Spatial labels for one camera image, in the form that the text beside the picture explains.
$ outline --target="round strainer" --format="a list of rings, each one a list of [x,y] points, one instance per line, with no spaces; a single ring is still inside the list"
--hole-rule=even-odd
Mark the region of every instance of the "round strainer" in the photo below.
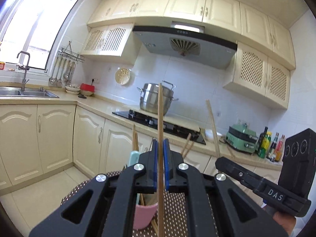
[[[120,85],[125,85],[129,82],[131,73],[126,68],[120,68],[115,73],[115,81]]]

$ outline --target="bottle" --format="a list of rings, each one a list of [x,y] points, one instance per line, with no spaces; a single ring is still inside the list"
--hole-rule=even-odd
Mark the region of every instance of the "bottle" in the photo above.
[[[285,140],[285,135],[283,134],[281,139],[279,140],[277,146],[276,146],[276,150],[274,152],[274,161],[279,162],[282,154],[283,154],[283,145],[284,145],[284,140]]]
[[[262,145],[261,145],[261,148],[258,152],[258,156],[260,158],[265,158],[265,153],[270,145],[270,142],[271,142],[271,135],[272,133],[271,132],[267,132],[267,134],[265,135],[264,139],[263,139],[263,142],[262,142]]]
[[[267,154],[267,158],[268,158],[269,160],[271,160],[272,154],[274,153],[274,151],[275,151],[275,149],[276,149],[276,147],[277,147],[277,144],[276,144],[276,143],[277,143],[278,138],[279,138],[279,133],[276,132],[276,135],[275,135],[275,137],[274,137],[274,140],[273,140],[273,142],[272,142],[272,144],[271,144],[271,146],[270,146],[269,152],[268,152],[268,154]]]
[[[256,148],[257,153],[259,152],[259,150],[260,150],[260,148],[261,148],[261,146],[262,146],[262,142],[263,142],[263,139],[264,139],[264,137],[265,137],[267,131],[268,131],[268,127],[266,126],[266,127],[264,128],[263,133],[261,133],[260,136],[259,136],[259,139],[258,139],[258,142],[257,142],[257,148]]]

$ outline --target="faucet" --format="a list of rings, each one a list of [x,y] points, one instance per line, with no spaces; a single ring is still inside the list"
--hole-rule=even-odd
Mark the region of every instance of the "faucet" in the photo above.
[[[24,53],[24,54],[28,55],[28,60],[27,60],[26,66],[18,66],[18,70],[25,70],[24,77],[23,77],[22,84],[21,84],[21,91],[24,91],[25,90],[25,84],[29,81],[29,79],[26,80],[26,73],[27,73],[28,70],[30,70],[30,67],[28,65],[28,63],[30,62],[30,54],[28,52],[26,52],[26,51],[19,51],[19,53],[18,53],[18,55],[16,57],[18,58],[21,53]]]

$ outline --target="pink cup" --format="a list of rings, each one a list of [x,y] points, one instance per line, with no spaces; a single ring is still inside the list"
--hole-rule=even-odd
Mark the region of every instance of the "pink cup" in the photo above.
[[[133,229],[138,230],[146,228],[155,216],[157,208],[158,203],[150,206],[136,205]]]

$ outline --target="black stovetop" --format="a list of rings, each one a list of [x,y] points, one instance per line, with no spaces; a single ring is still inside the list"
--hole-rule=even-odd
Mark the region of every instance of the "black stovetop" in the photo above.
[[[142,125],[145,125],[154,129],[158,129],[158,120],[156,118],[153,118],[148,115],[144,115],[137,111],[133,111],[133,110],[116,111],[112,113],[115,115],[121,116],[123,118],[129,119],[131,121],[140,123]],[[191,141],[195,141],[195,142],[206,145],[206,142],[204,141],[204,138],[200,132],[197,132],[197,131],[194,131],[182,126],[178,126],[175,124],[171,124],[165,121],[163,122],[163,125],[164,125],[163,131],[165,133],[169,133],[169,134],[172,134],[184,139],[186,139],[188,134],[191,133]]]

